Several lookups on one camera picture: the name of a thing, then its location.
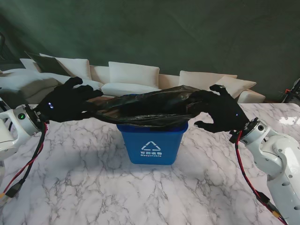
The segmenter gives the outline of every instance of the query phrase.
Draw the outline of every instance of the blue trash bin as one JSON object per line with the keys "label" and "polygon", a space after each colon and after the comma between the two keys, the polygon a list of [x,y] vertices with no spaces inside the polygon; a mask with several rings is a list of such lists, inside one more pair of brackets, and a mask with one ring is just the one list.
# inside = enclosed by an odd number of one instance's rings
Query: blue trash bin
{"label": "blue trash bin", "polygon": [[122,133],[130,161],[134,164],[171,165],[175,162],[188,123],[169,131],[152,131],[148,127],[117,125]]}

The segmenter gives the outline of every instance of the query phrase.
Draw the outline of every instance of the glove finger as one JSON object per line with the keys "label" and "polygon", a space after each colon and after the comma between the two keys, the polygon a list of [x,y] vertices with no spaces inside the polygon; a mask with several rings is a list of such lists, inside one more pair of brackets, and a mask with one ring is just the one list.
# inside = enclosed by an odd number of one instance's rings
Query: glove finger
{"label": "glove finger", "polygon": [[84,92],[92,92],[94,89],[89,85],[81,85],[78,88],[74,89],[78,93],[84,93]]}
{"label": "glove finger", "polygon": [[190,98],[197,99],[197,101],[203,100],[204,102],[212,101],[218,95],[206,90],[195,91],[191,94]]}
{"label": "glove finger", "polygon": [[204,130],[212,133],[219,132],[218,128],[213,123],[204,123],[203,121],[197,121],[194,123],[194,126],[203,128]]}
{"label": "glove finger", "polygon": [[220,95],[222,95],[222,96],[229,95],[229,93],[226,90],[226,87],[222,86],[222,85],[214,84],[214,85],[210,86],[210,90],[216,91],[216,92],[220,93]]}
{"label": "glove finger", "polygon": [[70,79],[68,79],[62,86],[65,88],[71,89],[74,86],[82,84],[82,83],[83,83],[83,80],[80,77],[76,76],[76,77],[71,77]]}
{"label": "glove finger", "polygon": [[81,110],[87,112],[97,111],[97,106],[92,102],[83,102]]}
{"label": "glove finger", "polygon": [[100,90],[87,91],[87,92],[82,93],[82,99],[84,101],[87,101],[89,99],[100,97],[102,95],[103,95],[103,92]]}
{"label": "glove finger", "polygon": [[91,112],[83,112],[76,116],[73,120],[83,120],[93,117],[93,114]]}

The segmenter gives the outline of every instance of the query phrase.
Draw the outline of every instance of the green led light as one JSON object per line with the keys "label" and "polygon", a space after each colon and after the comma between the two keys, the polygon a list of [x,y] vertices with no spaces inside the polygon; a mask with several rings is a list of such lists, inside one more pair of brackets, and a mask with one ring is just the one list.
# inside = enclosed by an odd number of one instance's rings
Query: green led light
{"label": "green led light", "polygon": [[19,118],[19,120],[23,120],[23,119],[25,119],[25,114],[24,113],[20,113],[19,115],[18,115],[18,118]]}

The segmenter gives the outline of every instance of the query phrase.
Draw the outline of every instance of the blue led light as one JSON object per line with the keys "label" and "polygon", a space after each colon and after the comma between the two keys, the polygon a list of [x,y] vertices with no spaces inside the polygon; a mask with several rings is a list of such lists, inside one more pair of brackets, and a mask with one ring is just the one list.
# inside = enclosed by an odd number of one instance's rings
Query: blue led light
{"label": "blue led light", "polygon": [[50,106],[51,109],[54,108],[53,105],[50,102],[48,102],[48,105]]}

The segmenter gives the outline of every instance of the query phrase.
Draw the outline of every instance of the wire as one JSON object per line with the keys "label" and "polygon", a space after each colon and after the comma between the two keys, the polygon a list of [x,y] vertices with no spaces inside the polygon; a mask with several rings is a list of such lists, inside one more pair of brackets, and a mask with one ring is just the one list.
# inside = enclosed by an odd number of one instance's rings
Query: wire
{"label": "wire", "polygon": [[[239,141],[240,141],[241,135],[242,135],[242,131],[240,131],[238,139],[237,139],[237,142],[235,143],[235,151],[236,151],[236,155],[237,155],[237,158],[238,158],[238,163],[239,163],[242,175],[243,175],[244,179],[246,180],[247,184],[250,186],[250,188],[253,191],[253,193],[255,194],[256,198],[259,200],[259,202],[261,204],[263,204],[270,212],[273,212],[273,210],[270,209],[270,207],[266,203],[263,202],[261,196],[258,194],[257,190],[253,187],[253,185],[251,184],[250,180],[248,179],[248,177],[247,177],[247,175],[245,173],[245,170],[244,170],[244,167],[243,167],[243,163],[242,163],[242,160],[240,158],[240,152],[239,152]],[[282,222],[283,224],[287,225],[286,221],[281,216],[278,217],[278,219],[279,219],[280,222]]]}
{"label": "wire", "polygon": [[11,130],[12,125],[13,125],[13,123],[10,122],[9,127],[8,127],[8,130],[9,130],[9,131]]}
{"label": "wire", "polygon": [[9,184],[6,186],[6,188],[4,189],[4,193],[8,190],[8,188],[9,188],[9,186],[11,185],[11,183],[24,171],[24,169],[28,166],[28,165],[31,165],[33,162],[34,162],[34,160],[37,158],[38,156],[36,156],[34,159],[32,159],[31,161],[29,161],[13,178],[12,178],[12,180],[9,182]]}
{"label": "wire", "polygon": [[[40,154],[41,150],[43,149],[42,145],[43,145],[44,140],[45,140],[46,132],[47,132],[47,125],[44,123],[44,124],[43,124],[43,132],[42,132],[42,134],[41,134],[41,138],[39,139],[39,142],[38,142],[38,144],[37,144],[37,148],[36,148],[35,152],[33,153],[33,156],[32,156],[32,158],[31,158],[31,160],[33,160],[34,158],[36,158],[36,157]],[[31,168],[32,168],[32,164],[30,164],[30,165],[28,166],[25,175],[24,175],[23,178],[20,180],[20,183],[21,183],[21,184],[23,184],[23,183],[25,182],[26,178],[27,178],[28,175],[29,175],[29,172],[30,172]]]}
{"label": "wire", "polygon": [[12,182],[24,171],[24,169],[28,167],[27,171],[26,171],[26,174],[24,175],[24,177],[20,180],[20,183],[23,184],[31,170],[31,167],[32,167],[32,164],[33,162],[36,160],[36,158],[38,157],[38,155],[40,154],[40,152],[42,151],[43,149],[43,146],[44,146],[44,139],[45,139],[45,135],[46,135],[46,132],[47,132],[47,125],[44,123],[44,130],[41,134],[41,138],[38,142],[38,145],[37,145],[37,148],[31,158],[31,160],[12,178],[12,180],[9,182],[9,184],[6,186],[6,188],[4,189],[4,193],[8,190],[9,186],[12,184]]}

